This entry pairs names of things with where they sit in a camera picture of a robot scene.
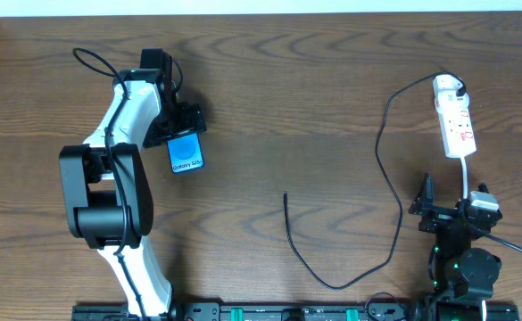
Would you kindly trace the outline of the blue Galaxy smartphone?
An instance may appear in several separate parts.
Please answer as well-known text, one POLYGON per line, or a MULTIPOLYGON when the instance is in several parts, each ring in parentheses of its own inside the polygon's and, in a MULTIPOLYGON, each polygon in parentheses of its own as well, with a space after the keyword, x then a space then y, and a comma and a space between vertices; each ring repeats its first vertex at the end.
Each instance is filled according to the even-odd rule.
POLYGON ((167 143, 171 170, 174 174, 201 169, 204 166, 199 135, 191 134, 167 143))

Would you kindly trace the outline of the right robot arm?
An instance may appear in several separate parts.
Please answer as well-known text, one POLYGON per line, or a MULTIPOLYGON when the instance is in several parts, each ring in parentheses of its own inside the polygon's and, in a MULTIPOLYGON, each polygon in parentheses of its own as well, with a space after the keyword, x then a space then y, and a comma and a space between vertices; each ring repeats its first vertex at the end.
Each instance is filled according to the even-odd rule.
POLYGON ((418 230, 435 235, 427 263, 434 291, 414 302, 409 320, 458 320, 484 317, 483 301, 493 297, 501 259, 472 243, 502 219, 496 197, 485 184, 454 207, 435 205, 431 175, 423 177, 409 213, 421 217, 418 230))

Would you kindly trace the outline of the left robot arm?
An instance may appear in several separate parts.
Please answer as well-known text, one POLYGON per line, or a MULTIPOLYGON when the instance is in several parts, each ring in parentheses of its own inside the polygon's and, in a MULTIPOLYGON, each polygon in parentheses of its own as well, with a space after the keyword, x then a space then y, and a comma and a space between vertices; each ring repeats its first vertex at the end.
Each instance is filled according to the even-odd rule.
POLYGON ((71 234, 86 241, 110 265, 126 294, 119 305, 79 304, 74 320, 185 320, 170 281, 153 252, 153 197, 141 152, 164 145, 173 173, 204 165, 199 135, 202 108, 181 102, 178 62, 159 48, 145 49, 136 69, 116 71, 113 99, 98 128, 59 154, 63 198, 71 234))

